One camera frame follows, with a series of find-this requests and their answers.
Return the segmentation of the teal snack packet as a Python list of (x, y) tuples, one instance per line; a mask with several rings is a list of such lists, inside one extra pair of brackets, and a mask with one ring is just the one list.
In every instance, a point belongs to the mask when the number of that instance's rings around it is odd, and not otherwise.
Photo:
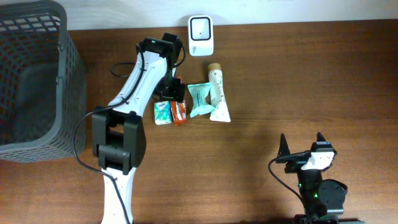
[(211, 83), (198, 83), (188, 85), (188, 90), (192, 96), (193, 108), (190, 117), (211, 113), (215, 107), (207, 103), (206, 98), (210, 93)]

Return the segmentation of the teal white tissue pack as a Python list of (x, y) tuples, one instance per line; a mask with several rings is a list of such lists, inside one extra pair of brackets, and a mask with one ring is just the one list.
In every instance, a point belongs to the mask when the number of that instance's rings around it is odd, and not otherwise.
[(154, 103), (154, 119), (156, 125), (170, 124), (172, 122), (169, 101)]

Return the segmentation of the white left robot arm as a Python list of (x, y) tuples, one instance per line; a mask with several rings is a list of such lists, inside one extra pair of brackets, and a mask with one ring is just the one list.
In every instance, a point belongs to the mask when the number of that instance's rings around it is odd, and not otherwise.
[(145, 38), (137, 45), (131, 74), (107, 107), (92, 116), (93, 155), (104, 177), (103, 223), (133, 223), (132, 187), (146, 151), (143, 114), (153, 95), (181, 103), (185, 84), (175, 77), (179, 55), (185, 53), (175, 34)]

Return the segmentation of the white cream tube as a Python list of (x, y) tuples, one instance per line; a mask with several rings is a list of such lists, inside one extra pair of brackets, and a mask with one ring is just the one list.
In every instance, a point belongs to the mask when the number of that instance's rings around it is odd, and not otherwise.
[(210, 120), (229, 123), (231, 118), (223, 89), (223, 72), (219, 63), (209, 64), (208, 78), (211, 83), (210, 101), (215, 108), (210, 114)]

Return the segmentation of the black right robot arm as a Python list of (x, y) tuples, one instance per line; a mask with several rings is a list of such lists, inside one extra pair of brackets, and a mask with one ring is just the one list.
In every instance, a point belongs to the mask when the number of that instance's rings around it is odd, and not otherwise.
[[(295, 215), (292, 223), (362, 223), (358, 219), (339, 218), (344, 213), (343, 204), (348, 187), (340, 181), (322, 177), (322, 172), (332, 166), (336, 155), (337, 151), (321, 133), (317, 133), (317, 140), (309, 150), (296, 153), (290, 152), (285, 135), (280, 135), (279, 151), (276, 158), (269, 162), (268, 170), (280, 184), (293, 192), (303, 205), (304, 214)], [(297, 174), (297, 192), (273, 173), (271, 164), (274, 162), (285, 164), (286, 174)]]

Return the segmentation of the orange chocolate bar wrapper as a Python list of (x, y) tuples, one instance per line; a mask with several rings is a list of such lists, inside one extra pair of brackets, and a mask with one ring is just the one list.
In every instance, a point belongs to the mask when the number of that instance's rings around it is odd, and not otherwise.
[(187, 120), (187, 109), (184, 100), (185, 84), (182, 83), (181, 77), (174, 78), (174, 88), (172, 90), (170, 109), (172, 112), (173, 122), (178, 126), (184, 124)]

